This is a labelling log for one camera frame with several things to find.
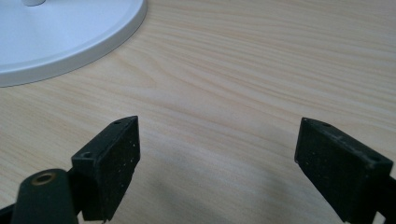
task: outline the light wood surface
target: light wood surface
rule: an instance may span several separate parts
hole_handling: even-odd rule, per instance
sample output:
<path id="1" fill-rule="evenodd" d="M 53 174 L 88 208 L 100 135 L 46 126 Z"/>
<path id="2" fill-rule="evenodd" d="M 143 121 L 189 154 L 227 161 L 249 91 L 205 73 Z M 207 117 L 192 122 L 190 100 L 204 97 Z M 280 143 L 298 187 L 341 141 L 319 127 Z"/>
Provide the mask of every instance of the light wood surface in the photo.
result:
<path id="1" fill-rule="evenodd" d="M 0 206 L 138 115 L 142 159 L 110 223 L 341 223 L 293 160 L 300 119 L 396 161 L 395 11 L 394 0 L 149 0 L 106 57 L 0 89 Z"/>

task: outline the white lamp base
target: white lamp base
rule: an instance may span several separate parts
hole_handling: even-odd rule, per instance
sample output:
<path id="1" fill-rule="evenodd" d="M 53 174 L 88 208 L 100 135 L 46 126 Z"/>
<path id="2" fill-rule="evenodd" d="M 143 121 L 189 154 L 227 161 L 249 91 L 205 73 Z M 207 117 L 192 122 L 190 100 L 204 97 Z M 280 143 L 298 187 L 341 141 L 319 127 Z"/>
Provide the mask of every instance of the white lamp base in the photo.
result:
<path id="1" fill-rule="evenodd" d="M 139 27 L 146 0 L 0 0 L 0 87 L 56 77 L 118 47 Z"/>

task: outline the white round base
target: white round base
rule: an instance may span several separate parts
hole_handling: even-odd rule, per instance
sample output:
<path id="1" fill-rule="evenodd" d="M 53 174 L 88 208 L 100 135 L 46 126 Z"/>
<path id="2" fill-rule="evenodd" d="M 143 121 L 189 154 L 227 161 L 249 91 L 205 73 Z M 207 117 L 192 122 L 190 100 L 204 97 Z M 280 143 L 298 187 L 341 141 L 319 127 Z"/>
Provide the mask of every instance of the white round base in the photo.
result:
<path id="1" fill-rule="evenodd" d="M 91 63 L 127 40 L 146 0 L 0 0 L 0 87 L 35 82 Z"/>

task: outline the wooden table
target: wooden table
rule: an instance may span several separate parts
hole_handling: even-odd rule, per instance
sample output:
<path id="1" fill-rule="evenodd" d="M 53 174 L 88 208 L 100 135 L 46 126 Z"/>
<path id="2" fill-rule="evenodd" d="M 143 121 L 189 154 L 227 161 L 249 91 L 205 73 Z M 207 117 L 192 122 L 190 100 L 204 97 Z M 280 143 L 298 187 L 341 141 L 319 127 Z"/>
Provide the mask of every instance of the wooden table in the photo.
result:
<path id="1" fill-rule="evenodd" d="M 341 223 L 293 160 L 300 120 L 396 161 L 395 11 L 394 0 L 149 0 L 106 57 L 0 89 L 0 206 L 138 115 L 142 159 L 110 223 Z"/>

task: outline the black 3d-printed part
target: black 3d-printed part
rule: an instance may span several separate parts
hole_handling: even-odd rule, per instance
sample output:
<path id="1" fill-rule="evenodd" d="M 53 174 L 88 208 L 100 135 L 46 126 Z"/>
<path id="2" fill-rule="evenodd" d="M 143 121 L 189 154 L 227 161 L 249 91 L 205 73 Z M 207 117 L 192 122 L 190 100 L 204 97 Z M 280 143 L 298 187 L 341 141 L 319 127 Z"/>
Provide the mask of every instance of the black 3d-printed part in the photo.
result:
<path id="1" fill-rule="evenodd" d="M 343 221 L 373 222 L 391 160 L 330 124 L 303 118 L 295 161 Z"/>
<path id="2" fill-rule="evenodd" d="M 77 224 L 67 172 L 51 169 L 26 178 L 21 183 L 11 223 Z"/>
<path id="3" fill-rule="evenodd" d="M 85 220 L 113 218 L 139 160 L 137 117 L 108 125 L 72 157 L 76 211 L 82 210 Z"/>

